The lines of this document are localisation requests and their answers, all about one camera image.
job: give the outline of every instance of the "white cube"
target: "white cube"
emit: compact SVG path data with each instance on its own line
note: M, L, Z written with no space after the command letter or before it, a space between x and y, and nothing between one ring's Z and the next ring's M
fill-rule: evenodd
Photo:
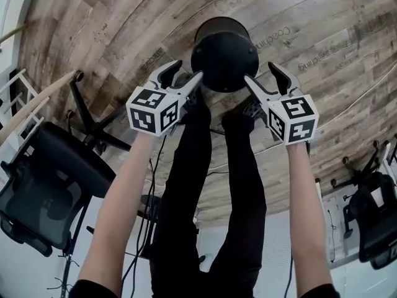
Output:
M180 96L162 89L137 87L128 99L130 127L140 132L161 136L179 120Z
M314 138L319 114L310 95L267 102L267 125L284 144Z

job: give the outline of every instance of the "black office chair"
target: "black office chair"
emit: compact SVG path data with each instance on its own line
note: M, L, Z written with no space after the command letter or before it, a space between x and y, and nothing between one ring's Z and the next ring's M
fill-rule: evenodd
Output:
M359 260L362 263L370 261L374 269L380 269L397 259L397 197L393 179L381 172L372 172L378 167L378 164L372 167L378 153L377 142L374 142L374 147L376 151L363 171L350 167L352 177L346 182L358 185L358 189L345 198L351 197L349 204L343 208L344 238L352 235L349 222L356 220L360 231ZM380 207L371 194L378 188L384 202Z
M83 122L83 124L78 127L78 130L86 135L83 143L90 149L95 148L98 155L101 155L103 152L105 152L107 145L111 145L125 151L130 151L130 145L104 132L104 128L106 126L108 126L113 120L115 120L121 113L125 112L125 106L123 105L120 108L114 110L113 113L108 115L102 121L95 122L90 112L88 111L88 108L84 103L83 97L81 96L77 87L77 83L80 82L83 77L84 73L82 71L77 71L72 81L70 82L70 88L73 93L74 101L76 102L77 109ZM70 133L70 119L73 117L73 115L73 111L68 111L66 116Z
M1 167L9 176L0 192L1 230L46 257L53 247L62 250L66 292L71 255L91 197L105 197L115 173L82 142L49 122ZM72 237L70 227L81 209Z

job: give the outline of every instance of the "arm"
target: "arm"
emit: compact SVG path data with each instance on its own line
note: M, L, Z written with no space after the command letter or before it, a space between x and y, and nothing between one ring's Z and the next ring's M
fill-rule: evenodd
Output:
M305 143L287 146L290 162L290 228L298 297L332 284L326 227Z
M94 238L79 279L96 282L120 296L125 249L135 223L156 137L139 133L106 194Z

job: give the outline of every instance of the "wooden floor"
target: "wooden floor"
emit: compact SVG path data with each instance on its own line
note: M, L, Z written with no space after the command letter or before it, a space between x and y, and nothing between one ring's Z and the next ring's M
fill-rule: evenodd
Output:
M248 29L259 52L260 83L275 88L268 61L298 76L316 103L320 126L380 81L346 113L318 130L311 164L323 195L332 192L332 178L347 177L341 163L344 155L360 165L372 152L374 139L382 142L397 131L397 68L382 79L397 63L396 0L33 0L28 18L37 21L22 38L20 67L27 69L37 89L67 71L83 70L81 91L100 119L121 106L163 63L181 59L190 71L195 32L214 16L233 17ZM234 94L206 91L212 127L221 129L225 111L247 95L247 89ZM64 87L51 100L47 118L65 126L68 109L76 106ZM126 130L125 116L110 129L117 136ZM159 194L181 133L179 128L167 139L156 175ZM262 122L257 122L251 143L268 214L287 209L285 148L264 151L275 143ZM117 170L125 154L109 149L105 158ZM225 139L213 134L210 172L227 171L225 164ZM208 176L198 207L203 225L227 223L231 211L227 173Z

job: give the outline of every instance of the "leg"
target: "leg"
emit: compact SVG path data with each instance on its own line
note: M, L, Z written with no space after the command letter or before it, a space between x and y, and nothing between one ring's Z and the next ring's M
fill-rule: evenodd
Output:
M226 240L210 274L220 291L229 288L235 297L252 297L262 266L266 214L264 188L249 142L254 119L243 114L227 116L223 127L228 146L232 212Z
M207 108L186 117L151 245L154 297L178 296L178 288L193 288L200 274L193 217L211 162L211 117Z

